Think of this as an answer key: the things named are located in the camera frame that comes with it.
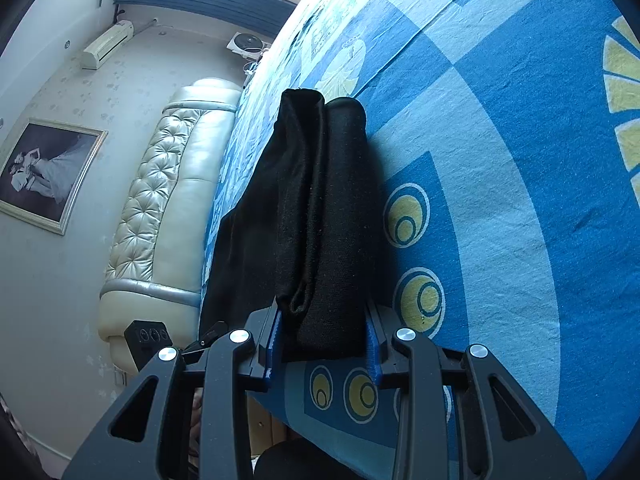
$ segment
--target wall-mounted air conditioner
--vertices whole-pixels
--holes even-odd
[[[89,45],[80,57],[82,68],[98,70],[111,54],[133,38],[133,23],[122,20]]]

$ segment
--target bed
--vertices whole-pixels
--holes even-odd
[[[212,77],[178,88],[135,171],[98,304],[98,334],[127,374],[138,373],[124,337],[134,320],[163,322],[179,348],[197,337],[199,248],[241,91]]]
[[[620,11],[611,0],[303,0],[241,96],[203,291],[220,219],[280,94],[298,87],[365,107],[386,200],[374,300],[441,346],[487,345],[596,478],[640,414],[640,43]],[[387,480],[398,395],[354,396],[364,368],[289,364],[257,398]]]

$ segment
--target air conditioner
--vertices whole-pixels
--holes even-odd
[[[245,59],[258,61],[260,56],[270,49],[271,43],[260,40],[253,34],[236,32],[226,47]]]
[[[98,70],[111,54],[131,38],[133,38],[133,23],[127,20],[116,23],[82,51],[80,57],[82,68]]]

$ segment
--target picture frame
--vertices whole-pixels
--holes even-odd
[[[0,212],[64,235],[106,130],[29,118],[0,154]]]

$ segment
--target cream leather bed frame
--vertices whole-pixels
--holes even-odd
[[[164,322],[181,348],[197,336],[205,230],[241,91],[215,78],[179,89],[131,184],[98,308],[98,333],[129,374],[132,321]]]

